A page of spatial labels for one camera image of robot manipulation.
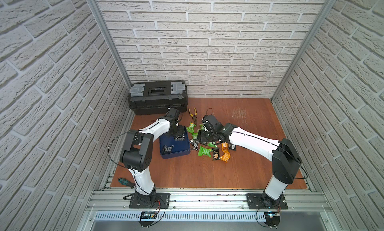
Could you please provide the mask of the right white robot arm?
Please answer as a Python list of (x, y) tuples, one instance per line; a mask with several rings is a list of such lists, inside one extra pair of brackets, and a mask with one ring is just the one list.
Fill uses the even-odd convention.
[(215, 127), (203, 124), (201, 127), (198, 135), (200, 141), (243, 147), (272, 162), (272, 177), (262, 194), (266, 201), (278, 201), (287, 186), (294, 182), (301, 168), (302, 160), (288, 139), (278, 141), (264, 138), (232, 124), (218, 124)]

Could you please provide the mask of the black cookie packet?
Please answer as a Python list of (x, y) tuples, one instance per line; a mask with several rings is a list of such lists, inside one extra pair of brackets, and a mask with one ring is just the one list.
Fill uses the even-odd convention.
[(221, 159), (220, 158), (220, 149), (214, 148), (214, 149), (212, 149), (212, 152), (213, 152), (213, 154), (212, 154), (213, 161), (217, 161), (217, 160)]
[(195, 150), (195, 151), (199, 150), (199, 148), (200, 148), (200, 142), (199, 141), (192, 140), (191, 144), (193, 146), (193, 150)]
[(236, 145), (233, 145), (233, 144), (229, 144), (228, 149), (231, 150), (231, 151), (236, 151), (237, 150)]

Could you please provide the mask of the orange cookie packet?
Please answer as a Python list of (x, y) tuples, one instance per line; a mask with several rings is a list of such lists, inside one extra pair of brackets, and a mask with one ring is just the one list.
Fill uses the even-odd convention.
[(222, 150), (228, 150), (229, 144), (228, 143), (222, 143)]
[(228, 150), (223, 150), (223, 155), (220, 157), (221, 161), (227, 163), (231, 158), (231, 154)]

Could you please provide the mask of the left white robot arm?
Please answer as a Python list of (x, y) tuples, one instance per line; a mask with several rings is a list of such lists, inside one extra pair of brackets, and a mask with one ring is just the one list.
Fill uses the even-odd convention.
[(142, 196), (152, 196), (155, 190), (149, 170), (153, 156), (154, 141), (166, 133), (179, 131), (179, 117), (165, 115), (149, 126), (127, 132), (124, 147), (120, 154), (120, 163), (133, 176), (136, 192)]

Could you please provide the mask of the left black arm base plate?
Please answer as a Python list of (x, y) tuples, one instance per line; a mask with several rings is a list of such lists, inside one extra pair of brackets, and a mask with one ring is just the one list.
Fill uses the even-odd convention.
[(168, 209), (170, 193), (156, 193), (155, 195), (142, 195), (134, 192), (131, 196), (130, 209)]

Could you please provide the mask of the dark blue storage box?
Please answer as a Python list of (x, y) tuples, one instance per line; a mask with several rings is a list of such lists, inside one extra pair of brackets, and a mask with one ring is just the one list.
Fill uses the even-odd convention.
[(188, 133), (181, 136), (170, 136), (163, 134), (159, 138), (160, 154), (163, 159), (177, 158), (189, 155), (191, 152)]

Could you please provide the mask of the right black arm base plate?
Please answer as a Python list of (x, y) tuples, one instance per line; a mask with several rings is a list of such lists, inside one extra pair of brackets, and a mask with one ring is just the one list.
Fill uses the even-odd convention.
[(248, 207), (250, 210), (258, 209), (281, 209), (287, 210), (288, 205), (284, 194), (281, 194), (277, 200), (272, 199), (265, 193), (246, 194)]

